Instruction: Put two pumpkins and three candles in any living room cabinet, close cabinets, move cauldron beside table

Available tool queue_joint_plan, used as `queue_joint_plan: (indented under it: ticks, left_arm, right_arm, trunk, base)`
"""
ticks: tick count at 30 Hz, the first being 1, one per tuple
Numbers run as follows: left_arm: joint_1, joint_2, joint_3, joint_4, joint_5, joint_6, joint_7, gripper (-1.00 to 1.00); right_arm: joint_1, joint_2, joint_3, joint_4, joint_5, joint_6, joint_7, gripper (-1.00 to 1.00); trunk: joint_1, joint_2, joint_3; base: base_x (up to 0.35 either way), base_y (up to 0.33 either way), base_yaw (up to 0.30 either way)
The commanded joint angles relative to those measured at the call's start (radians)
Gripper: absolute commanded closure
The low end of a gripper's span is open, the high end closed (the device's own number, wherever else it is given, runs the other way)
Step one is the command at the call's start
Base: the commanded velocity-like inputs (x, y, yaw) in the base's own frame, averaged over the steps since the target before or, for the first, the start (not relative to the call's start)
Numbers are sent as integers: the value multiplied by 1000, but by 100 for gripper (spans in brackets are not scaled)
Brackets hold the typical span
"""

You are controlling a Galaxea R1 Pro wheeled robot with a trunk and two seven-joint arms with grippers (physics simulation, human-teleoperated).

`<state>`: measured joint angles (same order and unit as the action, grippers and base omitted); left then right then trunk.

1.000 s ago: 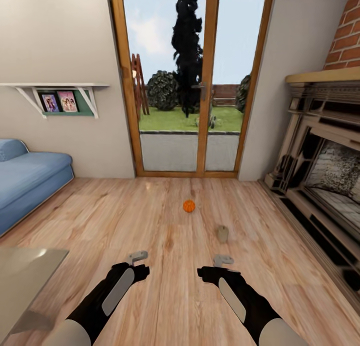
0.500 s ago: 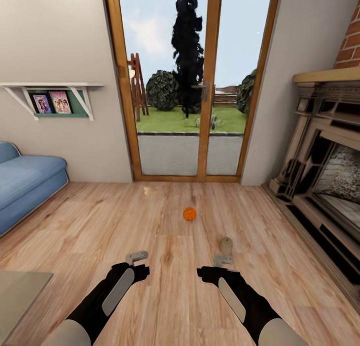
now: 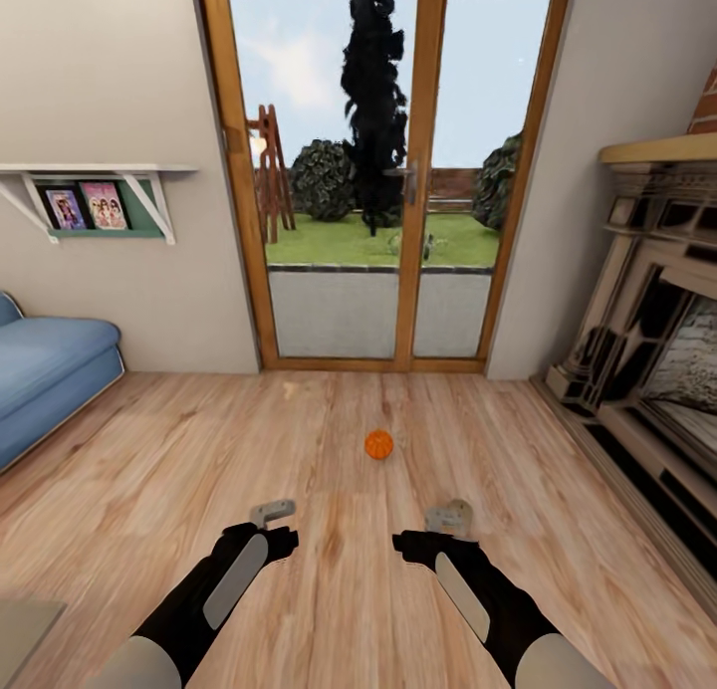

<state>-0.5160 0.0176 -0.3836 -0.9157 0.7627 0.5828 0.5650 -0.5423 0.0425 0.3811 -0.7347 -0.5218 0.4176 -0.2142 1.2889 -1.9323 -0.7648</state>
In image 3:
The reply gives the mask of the pillar candle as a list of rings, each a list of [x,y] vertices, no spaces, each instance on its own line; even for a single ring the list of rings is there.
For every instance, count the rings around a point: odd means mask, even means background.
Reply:
[[[463,527],[455,527],[454,525],[445,525],[444,534],[451,535],[453,537],[464,537],[468,538],[470,535],[471,527],[473,526],[474,511],[473,507],[468,501],[462,499],[453,499],[447,509],[459,509],[465,515],[467,523]]]

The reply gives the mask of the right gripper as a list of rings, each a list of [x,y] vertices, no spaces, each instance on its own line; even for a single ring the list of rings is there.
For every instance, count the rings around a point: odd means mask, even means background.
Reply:
[[[400,535],[391,535],[393,548],[402,552],[403,560],[407,563],[429,564],[429,547],[441,534],[423,533],[423,531],[403,531]]]

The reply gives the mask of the pumpkin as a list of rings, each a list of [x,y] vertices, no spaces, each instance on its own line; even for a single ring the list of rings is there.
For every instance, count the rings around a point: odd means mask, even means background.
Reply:
[[[365,441],[365,451],[372,459],[388,458],[393,450],[393,439],[384,431],[371,432]]]

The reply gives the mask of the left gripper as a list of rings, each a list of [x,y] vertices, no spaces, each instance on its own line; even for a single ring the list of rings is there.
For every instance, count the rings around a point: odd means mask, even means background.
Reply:
[[[288,526],[271,531],[261,530],[260,532],[266,536],[269,544],[269,554],[265,565],[291,556],[293,549],[298,545],[297,532],[291,532]]]

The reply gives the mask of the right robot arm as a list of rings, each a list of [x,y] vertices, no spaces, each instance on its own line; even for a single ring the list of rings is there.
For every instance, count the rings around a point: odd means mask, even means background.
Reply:
[[[616,689],[490,562],[478,541],[444,534],[463,527],[459,509],[428,507],[423,531],[391,535],[407,563],[436,572],[457,610],[495,659],[511,689]]]

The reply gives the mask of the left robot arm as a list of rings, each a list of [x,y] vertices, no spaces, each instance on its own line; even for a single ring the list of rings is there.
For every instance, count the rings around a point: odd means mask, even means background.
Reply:
[[[297,532],[268,531],[292,516],[293,500],[250,509],[248,523],[225,528],[203,558],[132,637],[81,689],[185,689],[205,652],[259,570],[292,555]]]

